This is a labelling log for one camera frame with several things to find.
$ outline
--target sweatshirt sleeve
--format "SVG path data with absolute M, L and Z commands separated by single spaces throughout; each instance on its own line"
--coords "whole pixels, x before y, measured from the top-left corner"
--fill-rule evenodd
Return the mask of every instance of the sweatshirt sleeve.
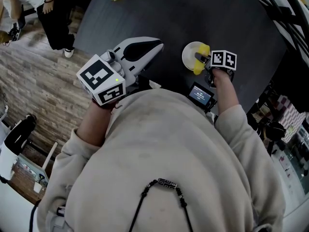
M 38 207 L 37 223 L 40 232 L 46 231 L 48 212 L 56 213 L 58 207 L 66 203 L 70 188 L 90 157 L 100 149 L 81 140 L 75 132 L 76 129 L 73 129 L 71 138 L 56 157 L 46 193 Z
M 259 215 L 259 225 L 270 224 L 280 232 L 285 210 L 281 183 L 262 140 L 247 122 L 241 105 L 224 111 L 216 129 L 239 159 L 250 184 L 252 203 Z
M 3 2 L 3 6 L 6 8 L 6 10 L 8 11 L 9 13 L 9 16 L 11 17 L 11 2 L 10 0 L 2 0 Z

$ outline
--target wooden floor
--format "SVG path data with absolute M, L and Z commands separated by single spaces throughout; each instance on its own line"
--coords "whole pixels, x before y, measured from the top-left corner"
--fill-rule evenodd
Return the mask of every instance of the wooden floor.
M 37 127 L 30 139 L 49 152 L 54 142 L 56 156 L 77 127 L 90 102 L 90 96 L 82 89 L 76 73 L 91 56 L 75 50 L 72 58 L 63 51 L 54 51 L 36 15 L 26 17 L 20 39 L 9 46 L 0 45 L 0 88 L 6 94 L 9 106 L 9 125 L 24 119 L 27 113 L 37 118 Z M 82 11 L 71 14 L 71 32 L 77 32 Z M 9 31 L 11 19 L 7 14 L 0 30 Z M 3 112 L 0 97 L 0 112 Z

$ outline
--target white bowl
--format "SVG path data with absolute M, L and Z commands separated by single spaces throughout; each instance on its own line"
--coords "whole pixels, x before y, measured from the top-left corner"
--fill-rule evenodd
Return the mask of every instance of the white bowl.
M 195 52 L 198 52 L 199 47 L 203 44 L 202 42 L 194 41 L 186 45 L 186 47 L 183 49 L 182 59 L 183 64 L 185 67 L 187 67 L 189 70 L 194 70 L 195 65 Z

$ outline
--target beige sweatshirt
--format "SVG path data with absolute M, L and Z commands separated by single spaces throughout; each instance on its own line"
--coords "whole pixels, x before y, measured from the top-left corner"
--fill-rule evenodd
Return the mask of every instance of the beige sweatshirt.
M 140 194 L 158 178 L 180 186 L 194 232 L 281 231 L 281 184 L 240 105 L 222 113 L 215 127 L 186 97 L 164 89 L 119 105 L 101 148 L 72 131 L 38 208 L 40 231 L 47 213 L 66 203 L 74 232 L 127 232 Z M 133 231 L 189 231 L 175 192 L 152 187 Z

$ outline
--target hand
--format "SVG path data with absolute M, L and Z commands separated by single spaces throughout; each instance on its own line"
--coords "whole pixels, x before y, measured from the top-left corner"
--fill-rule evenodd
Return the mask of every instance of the hand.
M 224 72 L 224 71 L 221 71 L 219 69 L 213 69 L 212 70 L 212 74 L 214 75 L 214 84 L 217 86 L 217 85 L 220 85 L 221 83 L 223 82 L 230 82 L 230 77 L 229 75 Z
M 54 1 L 44 3 L 44 6 L 43 6 L 43 13 L 44 14 L 48 14 L 48 13 L 52 12 L 53 9 L 54 9 Z
M 218 111 L 220 115 L 227 109 L 238 105 L 239 102 L 229 75 L 219 69 L 214 69 L 212 73 L 214 75 L 214 84 L 217 87 Z

